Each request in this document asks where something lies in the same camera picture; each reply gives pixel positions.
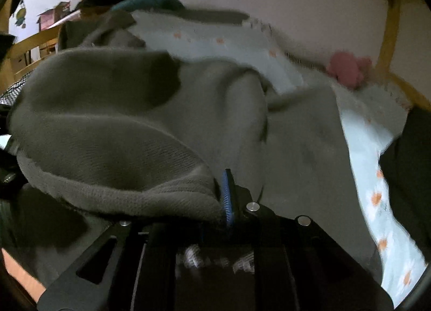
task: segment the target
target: gray fleece blanket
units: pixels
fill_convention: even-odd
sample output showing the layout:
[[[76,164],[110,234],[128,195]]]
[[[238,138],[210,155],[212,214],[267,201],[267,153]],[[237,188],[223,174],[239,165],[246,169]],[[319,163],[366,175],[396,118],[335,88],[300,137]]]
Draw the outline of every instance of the gray fleece blanket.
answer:
[[[34,71],[9,129],[29,183],[93,213],[221,221],[230,168],[254,200],[309,215],[381,281],[330,88],[277,96],[228,61],[75,48]]]

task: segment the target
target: orange surface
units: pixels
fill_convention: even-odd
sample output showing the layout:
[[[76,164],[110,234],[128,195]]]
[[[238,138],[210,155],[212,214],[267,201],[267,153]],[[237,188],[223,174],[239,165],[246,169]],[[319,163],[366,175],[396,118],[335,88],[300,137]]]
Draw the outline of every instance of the orange surface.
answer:
[[[39,281],[30,276],[8,253],[2,249],[6,269],[21,285],[28,291],[30,296],[37,302],[44,293],[45,287]]]

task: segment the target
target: screw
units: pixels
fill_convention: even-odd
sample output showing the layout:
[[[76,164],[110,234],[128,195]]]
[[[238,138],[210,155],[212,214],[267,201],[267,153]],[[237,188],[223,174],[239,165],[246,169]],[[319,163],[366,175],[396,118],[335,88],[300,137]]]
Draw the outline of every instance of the screw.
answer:
[[[298,223],[301,226],[309,226],[311,224],[311,219],[308,216],[299,216]]]
[[[248,203],[245,207],[248,211],[258,211],[260,209],[260,205],[254,201]]]
[[[16,173],[8,173],[5,178],[3,178],[3,183],[11,183],[16,177]]]

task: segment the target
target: cardboard box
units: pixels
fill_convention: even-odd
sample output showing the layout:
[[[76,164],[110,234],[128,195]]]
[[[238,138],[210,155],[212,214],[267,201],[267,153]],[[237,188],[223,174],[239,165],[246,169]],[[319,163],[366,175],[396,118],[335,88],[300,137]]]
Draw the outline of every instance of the cardboard box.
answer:
[[[70,13],[70,3],[61,2],[56,7],[45,11],[39,15],[36,23],[39,23],[39,31],[48,29],[55,22],[66,17]]]

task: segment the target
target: wooden slat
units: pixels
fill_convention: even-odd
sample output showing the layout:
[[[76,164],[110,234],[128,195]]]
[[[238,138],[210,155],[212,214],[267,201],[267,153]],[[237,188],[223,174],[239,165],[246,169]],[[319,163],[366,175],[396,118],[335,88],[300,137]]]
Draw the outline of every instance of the wooden slat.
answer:
[[[13,75],[12,63],[10,59],[5,58],[0,66],[0,93],[13,85],[15,82]]]
[[[431,111],[431,102],[428,101],[428,99],[422,93],[416,90],[404,79],[392,72],[389,72],[386,78],[387,81],[397,84],[404,91],[407,98],[411,101],[411,103],[413,103],[413,105],[417,105],[421,108]]]
[[[43,30],[13,45],[7,54],[8,58],[18,58],[19,56],[31,50],[32,48],[38,47],[39,45],[42,45],[47,41],[55,39],[58,36],[60,28],[61,28],[61,25]]]
[[[380,54],[376,64],[376,70],[381,76],[386,76],[389,73],[392,57],[395,52],[395,45],[397,43],[400,14],[401,0],[389,1],[383,42],[380,47]]]
[[[42,57],[40,60],[35,61],[29,65],[27,65],[25,68],[21,69],[20,71],[16,72],[14,75],[14,80],[18,81],[19,79],[21,79],[25,74],[27,74],[28,72],[31,72],[33,70],[36,69],[36,67],[45,59],[47,59],[48,57],[52,56],[52,54],[49,54],[48,56]]]
[[[0,33],[9,32],[9,17],[12,0],[6,0],[5,5],[0,10]]]
[[[56,45],[57,43],[58,43],[58,39],[57,39],[57,38],[55,38],[55,39],[52,39],[52,40],[50,40],[50,41],[48,41],[48,42],[44,43],[44,44],[43,44],[43,46],[44,46],[45,48],[48,48],[48,47],[51,47],[51,46]]]

